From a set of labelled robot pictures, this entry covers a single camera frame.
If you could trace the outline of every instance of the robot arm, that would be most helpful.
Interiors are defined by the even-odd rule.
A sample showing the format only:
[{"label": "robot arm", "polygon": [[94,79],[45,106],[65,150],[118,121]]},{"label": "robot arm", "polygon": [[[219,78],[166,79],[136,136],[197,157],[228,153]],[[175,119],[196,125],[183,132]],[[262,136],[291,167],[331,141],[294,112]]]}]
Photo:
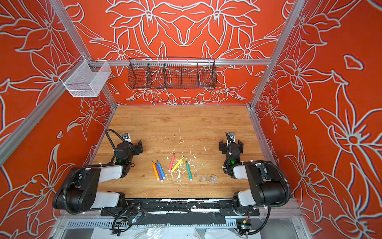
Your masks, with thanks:
[{"label": "robot arm", "polygon": [[290,198],[290,186],[283,172],[272,162],[258,160],[241,162],[244,144],[227,133],[227,144],[220,141],[219,150],[226,155],[224,173],[234,179],[248,179],[249,189],[236,192],[232,202],[235,211],[245,213],[250,207],[283,206]]},{"label": "robot arm", "polygon": [[[127,207],[124,193],[102,192],[97,191],[97,188],[101,182],[127,175],[134,166],[133,156],[143,152],[142,142],[139,141],[137,145],[133,145],[129,134],[120,136],[114,130],[106,129],[105,131],[114,151],[111,162],[72,168],[53,198],[55,209],[64,209],[70,214],[77,214],[93,208],[109,208],[119,213]],[[115,147],[107,131],[118,135],[123,142]]]}]

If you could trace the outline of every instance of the orange marker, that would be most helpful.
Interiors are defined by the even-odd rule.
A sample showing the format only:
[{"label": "orange marker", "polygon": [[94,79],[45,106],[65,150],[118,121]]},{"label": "orange marker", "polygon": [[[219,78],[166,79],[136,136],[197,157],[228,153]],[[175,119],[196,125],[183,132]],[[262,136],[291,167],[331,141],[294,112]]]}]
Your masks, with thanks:
[{"label": "orange marker", "polygon": [[154,169],[155,176],[157,177],[157,180],[159,180],[159,175],[158,175],[157,168],[155,167],[155,164],[154,164],[153,161],[151,161],[151,163],[152,163],[152,168]]},{"label": "orange marker", "polygon": [[169,171],[169,172],[171,172],[172,165],[174,164],[174,159],[175,159],[175,154],[172,156],[171,163],[170,163],[170,166],[169,166],[169,168],[168,168],[168,171]]}]

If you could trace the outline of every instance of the yellow marker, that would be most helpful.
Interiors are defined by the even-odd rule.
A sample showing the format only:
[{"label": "yellow marker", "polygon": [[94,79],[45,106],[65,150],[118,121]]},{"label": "yellow marker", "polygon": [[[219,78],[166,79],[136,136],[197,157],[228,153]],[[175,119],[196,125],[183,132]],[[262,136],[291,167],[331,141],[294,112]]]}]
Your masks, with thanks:
[{"label": "yellow marker", "polygon": [[154,164],[153,161],[151,161],[151,163],[152,163],[152,168],[154,169],[155,176],[157,177],[157,180],[159,180],[159,175],[158,175],[157,168],[155,167],[155,164]]},{"label": "yellow marker", "polygon": [[176,165],[174,167],[172,167],[171,169],[171,172],[174,172],[176,170],[176,168],[180,165],[180,163],[183,161],[183,158],[184,156],[182,156],[182,158],[176,163]]}]

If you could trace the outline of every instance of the white wire basket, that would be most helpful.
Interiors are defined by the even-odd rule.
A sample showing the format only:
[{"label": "white wire basket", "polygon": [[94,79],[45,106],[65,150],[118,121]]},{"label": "white wire basket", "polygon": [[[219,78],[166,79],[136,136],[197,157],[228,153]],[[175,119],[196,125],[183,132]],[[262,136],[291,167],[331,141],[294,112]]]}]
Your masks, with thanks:
[{"label": "white wire basket", "polygon": [[107,61],[95,72],[86,61],[79,61],[79,66],[62,83],[72,96],[97,97],[109,78],[112,70]]}]

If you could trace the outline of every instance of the green marker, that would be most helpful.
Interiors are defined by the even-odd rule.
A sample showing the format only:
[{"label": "green marker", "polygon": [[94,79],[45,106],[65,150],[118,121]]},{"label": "green marker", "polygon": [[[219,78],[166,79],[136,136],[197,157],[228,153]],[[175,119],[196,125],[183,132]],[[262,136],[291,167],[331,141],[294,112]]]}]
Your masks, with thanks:
[{"label": "green marker", "polygon": [[192,175],[191,175],[191,171],[190,171],[190,166],[188,165],[187,161],[186,161],[186,165],[187,165],[188,176],[190,177],[190,181],[192,181]]}]

